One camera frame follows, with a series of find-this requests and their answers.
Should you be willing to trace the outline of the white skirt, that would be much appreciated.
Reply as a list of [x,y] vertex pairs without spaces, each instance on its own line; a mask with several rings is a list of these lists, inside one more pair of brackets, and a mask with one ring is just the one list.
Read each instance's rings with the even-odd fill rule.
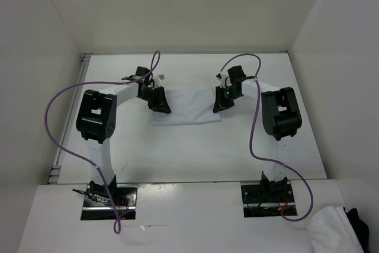
[[167,90],[166,100],[170,114],[153,112],[151,126],[183,126],[221,122],[219,113],[213,113],[216,99],[212,88],[198,90]]

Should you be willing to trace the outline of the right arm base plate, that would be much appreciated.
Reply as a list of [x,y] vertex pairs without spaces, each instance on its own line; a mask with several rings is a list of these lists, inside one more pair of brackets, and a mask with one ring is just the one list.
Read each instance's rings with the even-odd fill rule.
[[244,218],[253,217],[294,217],[297,215],[293,189],[288,182],[278,193],[264,194],[259,182],[241,183],[240,185]]

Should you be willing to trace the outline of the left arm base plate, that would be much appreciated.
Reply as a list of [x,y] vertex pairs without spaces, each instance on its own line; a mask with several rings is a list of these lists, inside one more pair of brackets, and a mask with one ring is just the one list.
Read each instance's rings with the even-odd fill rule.
[[[137,206],[137,184],[118,184],[117,195],[114,204],[121,220],[134,220],[136,218]],[[81,220],[116,220],[114,209],[108,197],[86,191],[74,190],[83,195],[83,206]]]

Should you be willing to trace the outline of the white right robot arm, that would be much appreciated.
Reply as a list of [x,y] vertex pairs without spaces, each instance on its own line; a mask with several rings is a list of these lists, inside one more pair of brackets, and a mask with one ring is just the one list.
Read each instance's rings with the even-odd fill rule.
[[[277,88],[261,83],[257,75],[247,76],[241,66],[234,66],[226,75],[216,75],[220,85],[216,87],[213,112],[232,108],[235,100],[251,97],[256,100],[252,128],[249,138],[249,152],[257,160],[271,164],[269,171],[262,171],[259,193],[265,201],[274,201],[287,191],[287,171],[305,181],[304,177],[288,165],[286,148],[302,126],[297,98],[292,87]],[[261,157],[253,149],[258,116],[261,115],[265,133],[274,141],[271,156]]]

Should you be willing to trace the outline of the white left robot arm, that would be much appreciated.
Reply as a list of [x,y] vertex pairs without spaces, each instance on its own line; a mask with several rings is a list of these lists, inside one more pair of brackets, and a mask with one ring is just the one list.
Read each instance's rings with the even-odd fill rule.
[[116,127],[117,107],[134,98],[147,101],[148,108],[154,112],[170,114],[161,81],[163,75],[153,76],[148,68],[137,67],[136,73],[123,79],[121,84],[95,91],[84,92],[76,129],[85,140],[92,162],[92,178],[86,196],[97,197],[104,205],[117,201],[119,191],[116,174],[110,154],[110,138]]

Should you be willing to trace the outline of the black cloth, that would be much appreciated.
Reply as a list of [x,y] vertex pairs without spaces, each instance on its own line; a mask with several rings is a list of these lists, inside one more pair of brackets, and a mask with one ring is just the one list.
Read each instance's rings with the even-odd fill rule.
[[368,225],[359,217],[358,210],[356,208],[350,209],[345,213],[356,234],[356,237],[358,238],[363,252],[369,253],[370,230]]

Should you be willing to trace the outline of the white cloth pile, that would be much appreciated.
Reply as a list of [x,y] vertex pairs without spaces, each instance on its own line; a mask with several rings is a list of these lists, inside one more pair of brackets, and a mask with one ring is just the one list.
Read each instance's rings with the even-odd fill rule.
[[341,206],[321,209],[306,223],[306,230],[314,252],[363,252]]

